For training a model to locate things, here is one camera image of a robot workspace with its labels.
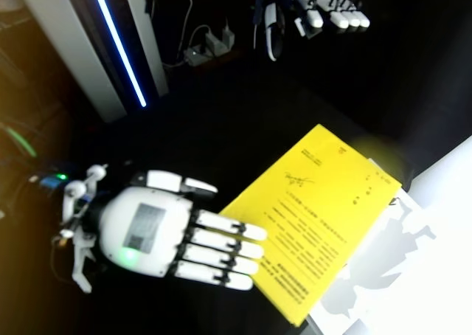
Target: blue light strip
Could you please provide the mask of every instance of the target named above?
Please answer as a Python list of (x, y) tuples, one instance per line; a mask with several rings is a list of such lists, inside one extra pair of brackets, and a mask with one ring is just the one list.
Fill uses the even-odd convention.
[(125, 49), (123, 48), (121, 40), (119, 39), (117, 28), (115, 27), (115, 24), (113, 23), (113, 19), (111, 18), (110, 11), (108, 10), (108, 6), (106, 5), (105, 0), (98, 0), (98, 4), (100, 5), (100, 9), (102, 10), (103, 16), (105, 17), (106, 24), (108, 25), (108, 28), (110, 29), (111, 37), (113, 38), (115, 45), (117, 45), (119, 55), (123, 61), (123, 64), (125, 65), (126, 72), (128, 73), (128, 76), (131, 79), (131, 82), (134, 87), (134, 91), (136, 92), (136, 95), (138, 96), (141, 106), (144, 108), (146, 106), (146, 100), (142, 96), (142, 92), (139, 87), (138, 81), (136, 80), (136, 76), (134, 75), (133, 69), (131, 68), (130, 61), (128, 60), (128, 56), (126, 55), (126, 52), (125, 52)]

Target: yellow paper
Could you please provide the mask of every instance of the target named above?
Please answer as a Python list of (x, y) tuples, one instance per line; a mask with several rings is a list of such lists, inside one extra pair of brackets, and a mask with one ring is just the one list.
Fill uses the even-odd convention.
[(221, 214), (267, 229), (254, 281), (298, 326), (399, 188), (317, 125)]

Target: gray silhouette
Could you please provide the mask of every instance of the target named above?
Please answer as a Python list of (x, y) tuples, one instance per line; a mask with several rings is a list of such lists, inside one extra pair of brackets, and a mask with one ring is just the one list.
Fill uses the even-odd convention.
[(346, 267), (350, 278), (336, 279), (321, 299), (326, 311), (331, 314), (344, 314), (349, 317), (349, 310), (355, 305), (357, 295), (354, 286), (365, 289), (385, 289), (389, 287), (401, 273), (385, 274), (404, 262), (406, 254), (417, 250), (416, 240), (425, 235), (435, 239), (429, 226), (412, 234), (403, 232), (403, 222), (412, 209), (399, 198), (390, 204), (398, 203), (403, 211), (399, 220), (389, 219), (386, 228), (379, 232), (366, 252), (354, 255)]

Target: dark tabletop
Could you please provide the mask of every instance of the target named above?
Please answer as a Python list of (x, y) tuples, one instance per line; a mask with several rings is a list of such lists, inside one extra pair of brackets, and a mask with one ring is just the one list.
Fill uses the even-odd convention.
[[(148, 108), (76, 141), (84, 167), (108, 163), (102, 187), (121, 187), (136, 170), (169, 170), (209, 182), (221, 210), (316, 124), (321, 123), (395, 178), (406, 163), (277, 67), (239, 62), (200, 77)], [(297, 332), (258, 291), (233, 291), (110, 266), (97, 277), (77, 329), (87, 334), (285, 335)]]

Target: glowing green indicator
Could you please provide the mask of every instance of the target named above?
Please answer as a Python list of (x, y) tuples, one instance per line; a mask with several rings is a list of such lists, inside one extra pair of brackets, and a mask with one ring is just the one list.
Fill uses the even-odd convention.
[(67, 180), (68, 176), (66, 174), (56, 174), (56, 178), (60, 180)]
[(123, 248), (121, 253), (121, 261), (126, 266), (132, 266), (138, 261), (139, 253), (137, 250)]

